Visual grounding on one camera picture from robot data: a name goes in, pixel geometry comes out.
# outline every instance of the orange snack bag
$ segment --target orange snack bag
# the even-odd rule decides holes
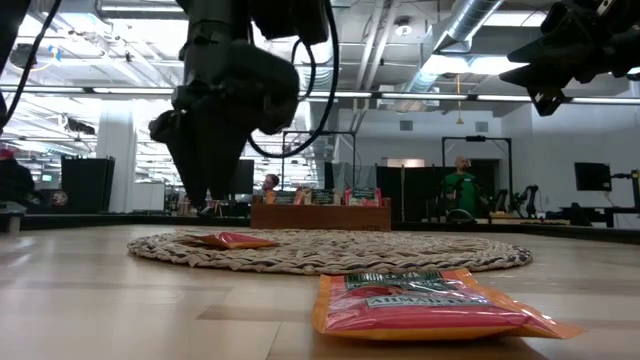
[[[206,242],[207,244],[222,247],[225,249],[253,249],[278,245],[278,243],[271,240],[258,239],[252,236],[230,232],[221,232],[217,235],[214,233],[205,233],[195,230],[183,230],[182,232],[194,239],[198,239],[200,241]]]
[[[478,285],[466,269],[322,276],[312,322],[323,334],[372,340],[567,339],[583,332]]]

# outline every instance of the monitor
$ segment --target monitor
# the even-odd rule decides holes
[[[229,187],[232,194],[253,194],[253,169],[253,160],[238,160],[238,166]]]
[[[611,191],[609,164],[575,163],[578,191]]]

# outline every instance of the wooden floor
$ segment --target wooden floor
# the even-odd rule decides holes
[[[122,226],[0,236],[0,358],[640,359],[640,246],[526,235],[526,267],[478,273],[558,320],[572,340],[371,343],[327,338],[308,321],[318,278],[190,269],[127,256],[168,227]]]

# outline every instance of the jute mat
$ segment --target jute mat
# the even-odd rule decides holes
[[[140,257],[192,267],[301,275],[470,271],[523,266],[531,252],[474,236],[326,230],[233,230],[276,241],[277,247],[219,250],[180,233],[142,237],[128,244]]]

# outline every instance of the man in green shirt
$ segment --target man in green shirt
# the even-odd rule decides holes
[[[463,156],[456,158],[456,172],[444,178],[444,191],[447,196],[447,209],[466,210],[473,217],[477,215],[476,199],[486,204],[486,199],[478,195],[475,176],[469,174],[469,160]]]

